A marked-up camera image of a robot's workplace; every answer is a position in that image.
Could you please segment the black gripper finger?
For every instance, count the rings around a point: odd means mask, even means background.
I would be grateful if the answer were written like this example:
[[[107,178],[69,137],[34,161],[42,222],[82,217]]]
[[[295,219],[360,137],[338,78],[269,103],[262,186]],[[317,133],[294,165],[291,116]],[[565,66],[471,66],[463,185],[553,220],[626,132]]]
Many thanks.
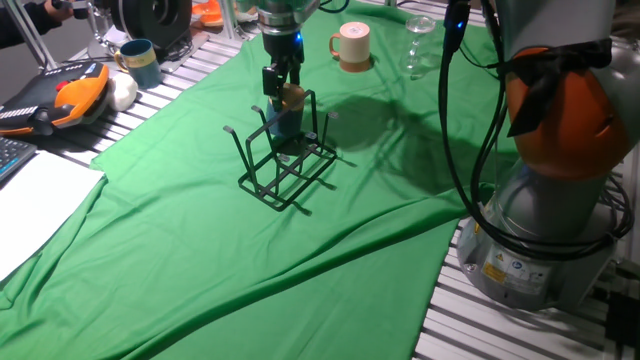
[[[294,85],[300,84],[301,65],[304,63],[304,50],[296,51],[289,59],[289,82]]]
[[[262,69],[263,93],[269,97],[276,112],[282,109],[281,77],[276,64]]]

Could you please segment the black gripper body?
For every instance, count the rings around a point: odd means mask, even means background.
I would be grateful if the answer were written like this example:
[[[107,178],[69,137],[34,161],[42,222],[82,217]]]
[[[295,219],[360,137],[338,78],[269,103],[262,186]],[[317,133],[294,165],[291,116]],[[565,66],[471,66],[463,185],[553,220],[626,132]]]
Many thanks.
[[[296,51],[303,49],[303,38],[300,31],[288,34],[264,34],[263,44],[271,56],[271,64],[276,64],[282,78],[289,76],[289,59]]]

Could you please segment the person's hand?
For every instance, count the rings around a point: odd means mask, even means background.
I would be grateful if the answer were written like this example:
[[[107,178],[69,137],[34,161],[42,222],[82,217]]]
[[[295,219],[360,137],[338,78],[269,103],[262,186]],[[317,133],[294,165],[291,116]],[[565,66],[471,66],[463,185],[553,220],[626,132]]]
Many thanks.
[[[70,1],[46,0],[44,6],[47,14],[56,22],[64,22],[74,16]]]

